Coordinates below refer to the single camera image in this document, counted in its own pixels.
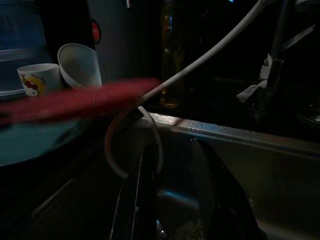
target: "white cup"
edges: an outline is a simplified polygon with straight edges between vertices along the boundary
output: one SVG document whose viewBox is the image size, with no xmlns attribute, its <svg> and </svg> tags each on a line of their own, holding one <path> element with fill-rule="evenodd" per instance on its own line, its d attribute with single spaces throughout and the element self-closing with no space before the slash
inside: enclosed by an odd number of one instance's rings
<svg viewBox="0 0 320 240">
<path fill-rule="evenodd" d="M 44 96 L 49 92 L 62 89 L 59 65 L 41 63 L 22 66 L 17 69 L 25 94 Z"/>
</svg>

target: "white cable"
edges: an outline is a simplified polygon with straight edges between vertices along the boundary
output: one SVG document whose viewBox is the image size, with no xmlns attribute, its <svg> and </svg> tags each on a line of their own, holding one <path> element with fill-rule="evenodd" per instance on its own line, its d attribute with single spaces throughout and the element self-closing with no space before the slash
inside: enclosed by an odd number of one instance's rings
<svg viewBox="0 0 320 240">
<path fill-rule="evenodd" d="M 227 44 L 229 44 L 237 35 L 239 35 L 258 15 L 259 13 L 267 6 L 272 0 L 258 0 L 258 2 L 253 6 L 253 8 L 248 12 L 248 14 L 232 29 L 221 41 L 219 41 L 213 48 L 211 48 L 209 51 L 207 51 L 204 55 L 199 57 L 196 61 L 191 63 L 189 66 L 184 68 L 182 71 L 178 72 L 174 76 L 170 77 L 168 80 L 164 81 L 159 86 L 155 87 L 151 91 L 147 92 L 141 99 L 138 101 L 138 106 L 142 105 L 144 102 L 152 98 L 153 96 L 160 93 L 163 89 L 171 86 L 174 84 L 177 80 L 183 78 L 187 74 L 189 74 L 191 71 L 199 67 L 201 64 L 208 61 L 210 58 L 212 58 L 215 54 L 217 54 L 220 50 L 222 50 Z M 138 109 L 140 112 L 146 117 L 148 122 L 151 124 L 152 131 L 154 133 L 155 139 L 158 142 L 159 145 L 159 162 L 158 162 L 158 173 L 161 171 L 163 166 L 163 149 L 160 141 L 160 135 L 157 130 L 155 121 L 152 119 L 152 117 L 149 115 L 149 113 L 142 107 L 139 106 Z M 111 122 L 104 140 L 104 152 L 106 156 L 106 160 L 109 163 L 110 167 L 113 169 L 113 171 L 119 175 L 121 178 L 125 179 L 128 176 L 128 173 L 123 171 L 115 162 L 113 155 L 112 155 L 112 149 L 111 149 L 111 140 L 114 133 L 114 130 L 118 124 L 119 121 L 121 121 L 127 113 L 130 112 L 130 110 L 119 114 L 116 116 L 113 121 Z"/>
<path fill-rule="evenodd" d="M 164 166 L 164 150 L 163 150 L 160 134 L 154 119 L 150 116 L 147 110 L 145 110 L 145 108 L 142 106 L 139 106 L 138 109 L 145 116 L 146 120 L 150 124 L 155 140 L 158 143 L 158 174 L 159 174 Z M 108 162 L 112 170 L 123 179 L 126 179 L 128 177 L 128 173 L 122 170 L 114 160 L 114 157 L 112 155 L 112 149 L 111 149 L 111 140 L 118 123 L 126 115 L 127 115 L 127 112 L 121 113 L 113 119 L 113 121 L 110 123 L 110 126 L 108 127 L 108 130 L 106 132 L 105 139 L 104 139 L 104 153 L 106 156 L 106 161 Z"/>
</svg>

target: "red blurred object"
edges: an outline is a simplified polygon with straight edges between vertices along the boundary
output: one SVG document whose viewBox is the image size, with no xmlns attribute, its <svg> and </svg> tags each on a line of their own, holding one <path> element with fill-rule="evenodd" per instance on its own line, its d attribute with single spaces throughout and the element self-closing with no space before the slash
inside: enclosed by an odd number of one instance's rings
<svg viewBox="0 0 320 240">
<path fill-rule="evenodd" d="M 160 82 L 135 78 L 100 88 L 73 88 L 49 96 L 33 96 L 0 105 L 0 125 L 22 122 L 60 122 L 96 116 L 128 107 Z"/>
</svg>

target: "white ceramic bowl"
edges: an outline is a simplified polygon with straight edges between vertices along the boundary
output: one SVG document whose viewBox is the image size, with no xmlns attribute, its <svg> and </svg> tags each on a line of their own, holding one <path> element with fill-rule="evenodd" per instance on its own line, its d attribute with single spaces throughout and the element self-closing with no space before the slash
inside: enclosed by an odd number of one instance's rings
<svg viewBox="0 0 320 240">
<path fill-rule="evenodd" d="M 63 79 L 72 88 L 102 86 L 96 51 L 85 45 L 68 43 L 60 47 L 58 61 Z"/>
</svg>

